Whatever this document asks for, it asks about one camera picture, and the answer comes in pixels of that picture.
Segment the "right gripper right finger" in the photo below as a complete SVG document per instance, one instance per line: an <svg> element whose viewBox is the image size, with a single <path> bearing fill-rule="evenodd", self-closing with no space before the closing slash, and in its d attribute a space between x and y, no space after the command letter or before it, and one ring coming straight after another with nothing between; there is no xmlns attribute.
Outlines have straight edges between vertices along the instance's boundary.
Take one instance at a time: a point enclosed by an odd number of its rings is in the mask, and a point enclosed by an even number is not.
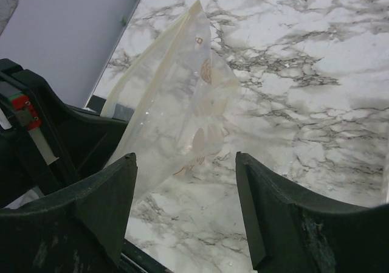
<svg viewBox="0 0 389 273"><path fill-rule="evenodd" d="M341 202L237 153L236 182L257 272L387 272L388 206Z"/></svg>

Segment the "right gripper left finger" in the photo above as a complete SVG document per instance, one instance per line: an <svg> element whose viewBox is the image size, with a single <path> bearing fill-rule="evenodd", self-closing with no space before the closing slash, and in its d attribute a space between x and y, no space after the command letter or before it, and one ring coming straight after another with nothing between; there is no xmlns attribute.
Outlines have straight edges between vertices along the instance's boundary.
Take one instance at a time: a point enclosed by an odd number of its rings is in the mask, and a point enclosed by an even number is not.
<svg viewBox="0 0 389 273"><path fill-rule="evenodd" d="M1 272L118 272L136 155L17 209L1 209Z"/></svg>

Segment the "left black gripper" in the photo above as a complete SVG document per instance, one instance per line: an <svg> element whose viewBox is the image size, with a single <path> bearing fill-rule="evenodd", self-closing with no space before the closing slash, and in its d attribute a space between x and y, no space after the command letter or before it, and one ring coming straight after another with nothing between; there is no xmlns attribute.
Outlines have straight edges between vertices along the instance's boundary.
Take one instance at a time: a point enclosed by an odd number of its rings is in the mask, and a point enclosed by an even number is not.
<svg viewBox="0 0 389 273"><path fill-rule="evenodd" d="M43 77L1 59L1 207L100 171L127 124L63 103Z"/></svg>

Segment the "clear dotted zip bag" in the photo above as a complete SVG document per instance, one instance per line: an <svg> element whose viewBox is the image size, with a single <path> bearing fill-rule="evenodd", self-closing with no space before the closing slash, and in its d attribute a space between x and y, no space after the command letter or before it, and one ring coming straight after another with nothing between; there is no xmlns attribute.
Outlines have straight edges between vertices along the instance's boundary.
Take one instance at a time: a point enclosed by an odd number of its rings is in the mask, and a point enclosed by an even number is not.
<svg viewBox="0 0 389 273"><path fill-rule="evenodd" d="M240 83L211 41L196 1L130 65L103 105L102 117L127 122L110 161L136 155L135 203L223 148L222 118Z"/></svg>

